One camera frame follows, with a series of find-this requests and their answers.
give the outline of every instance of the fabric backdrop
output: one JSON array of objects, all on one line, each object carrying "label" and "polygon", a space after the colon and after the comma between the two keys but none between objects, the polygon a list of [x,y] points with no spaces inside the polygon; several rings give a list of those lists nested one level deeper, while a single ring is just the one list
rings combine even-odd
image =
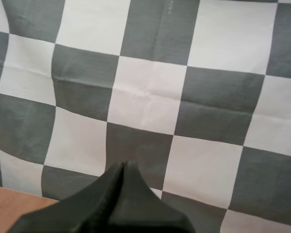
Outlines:
[{"label": "fabric backdrop", "polygon": [[291,0],[0,0],[0,186],[123,160],[198,233],[291,233]]}]

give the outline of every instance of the checkerboard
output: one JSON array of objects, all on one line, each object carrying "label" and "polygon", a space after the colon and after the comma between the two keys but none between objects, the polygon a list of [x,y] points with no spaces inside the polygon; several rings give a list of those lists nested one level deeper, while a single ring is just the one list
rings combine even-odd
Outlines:
[{"label": "checkerboard", "polygon": [[123,160],[198,233],[291,233],[291,0],[0,0],[0,186]]}]

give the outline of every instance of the wooden surface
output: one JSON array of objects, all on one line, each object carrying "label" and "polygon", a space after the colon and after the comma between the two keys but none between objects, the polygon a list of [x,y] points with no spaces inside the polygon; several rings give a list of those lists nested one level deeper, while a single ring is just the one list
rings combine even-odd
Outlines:
[{"label": "wooden surface", "polygon": [[56,202],[56,200],[0,188],[0,233],[6,233],[22,214]]}]

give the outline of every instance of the black plastic part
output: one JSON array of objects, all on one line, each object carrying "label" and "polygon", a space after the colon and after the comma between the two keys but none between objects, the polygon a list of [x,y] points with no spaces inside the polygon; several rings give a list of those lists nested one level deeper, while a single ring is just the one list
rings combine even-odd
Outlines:
[{"label": "black plastic part", "polygon": [[163,203],[133,163],[125,164],[123,186],[108,225],[109,233],[194,233],[188,218]]},{"label": "black plastic part", "polygon": [[147,187],[133,163],[113,165],[79,193],[23,215],[8,233],[194,233]]}]

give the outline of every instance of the checkerboard pattern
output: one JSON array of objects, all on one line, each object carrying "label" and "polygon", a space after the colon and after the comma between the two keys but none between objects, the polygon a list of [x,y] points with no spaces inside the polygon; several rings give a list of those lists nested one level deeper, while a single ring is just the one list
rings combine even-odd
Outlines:
[{"label": "checkerboard pattern", "polygon": [[291,233],[291,0],[0,0],[0,186],[122,160],[196,232]]}]

